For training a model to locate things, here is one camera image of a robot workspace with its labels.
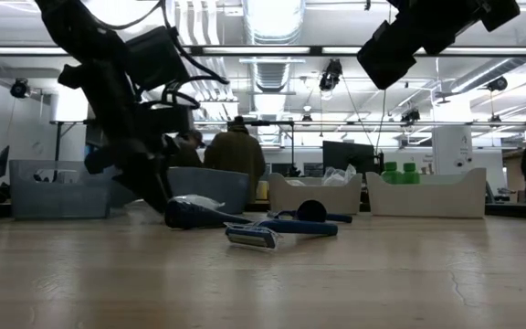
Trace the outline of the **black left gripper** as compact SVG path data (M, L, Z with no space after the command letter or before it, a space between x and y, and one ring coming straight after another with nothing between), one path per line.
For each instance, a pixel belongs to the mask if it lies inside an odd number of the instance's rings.
M171 193L156 157L180 153L177 137L192 130L195 105L178 95L142 102L112 97L94 102L92 110L105 142L85 157L88 172L97 175L109 167L119 169L114 180L162 214Z

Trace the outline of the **dark blue toiletry tube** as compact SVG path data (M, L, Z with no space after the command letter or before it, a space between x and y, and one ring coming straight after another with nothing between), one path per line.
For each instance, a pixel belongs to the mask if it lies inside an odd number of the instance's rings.
M179 229L221 228L226 223L250 223L250 220L246 218L174 199L165 206L163 216L169 228Z
M295 212L295 218L299 221L325 222L327 210L318 200L306 200L300 204Z

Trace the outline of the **transparent grey plastic bin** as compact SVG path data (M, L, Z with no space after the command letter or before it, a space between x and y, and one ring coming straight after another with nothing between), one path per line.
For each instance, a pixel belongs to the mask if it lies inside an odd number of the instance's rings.
M110 177L92 175L82 162L11 160L12 215L16 219L105 218Z

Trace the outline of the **black framed background table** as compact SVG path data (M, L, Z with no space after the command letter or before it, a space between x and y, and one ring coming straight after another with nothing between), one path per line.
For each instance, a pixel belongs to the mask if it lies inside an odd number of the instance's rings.
M83 161L89 120L50 121L56 128L55 161Z

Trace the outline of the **dark grey plastic bin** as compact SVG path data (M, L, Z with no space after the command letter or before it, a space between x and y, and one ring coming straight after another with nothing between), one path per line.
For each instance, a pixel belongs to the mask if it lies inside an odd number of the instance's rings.
M250 196L247 174L198 167L171 167L168 180L174 196L204 196L222 204L221 212L238 215Z

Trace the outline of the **black overhead light bar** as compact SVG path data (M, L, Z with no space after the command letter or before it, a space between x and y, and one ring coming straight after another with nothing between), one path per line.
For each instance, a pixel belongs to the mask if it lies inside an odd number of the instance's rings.
M360 46L191 46L184 47L196 57L355 57ZM0 46L0 57L68 57L62 48ZM526 58L526 47L449 47L437 57Z

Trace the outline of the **light grey plastic bin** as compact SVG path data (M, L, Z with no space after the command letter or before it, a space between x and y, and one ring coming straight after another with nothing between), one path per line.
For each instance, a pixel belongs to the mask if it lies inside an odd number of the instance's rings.
M306 186L291 186L286 180L298 179ZM363 176L355 175L345 186L323 186L318 177L268 176L270 210L295 210L306 200L320 201L332 214L355 215L359 212Z

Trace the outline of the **black computer monitor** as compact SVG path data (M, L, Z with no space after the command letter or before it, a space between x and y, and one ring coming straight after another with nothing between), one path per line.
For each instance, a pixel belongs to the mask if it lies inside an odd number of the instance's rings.
M376 156L370 144L324 141L322 163L324 171L329 167L346 170L351 165L357 174L377 172Z

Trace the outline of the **white plastic bin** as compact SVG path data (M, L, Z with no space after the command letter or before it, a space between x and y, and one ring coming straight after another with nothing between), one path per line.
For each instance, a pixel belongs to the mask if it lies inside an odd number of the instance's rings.
M474 168L459 175L423 175L416 185L391 185L366 175L370 211L380 217L483 218L487 174Z

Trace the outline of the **white pillar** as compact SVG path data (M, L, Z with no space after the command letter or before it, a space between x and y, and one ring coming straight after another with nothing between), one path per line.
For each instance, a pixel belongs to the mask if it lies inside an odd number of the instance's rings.
M434 167L438 175L463 174L472 168L473 148L469 126L441 126L433 129Z

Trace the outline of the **silver ventilation duct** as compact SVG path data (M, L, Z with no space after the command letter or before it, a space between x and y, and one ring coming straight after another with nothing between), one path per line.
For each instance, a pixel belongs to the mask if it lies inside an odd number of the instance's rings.
M248 44L291 45L299 41L305 0L242 0Z

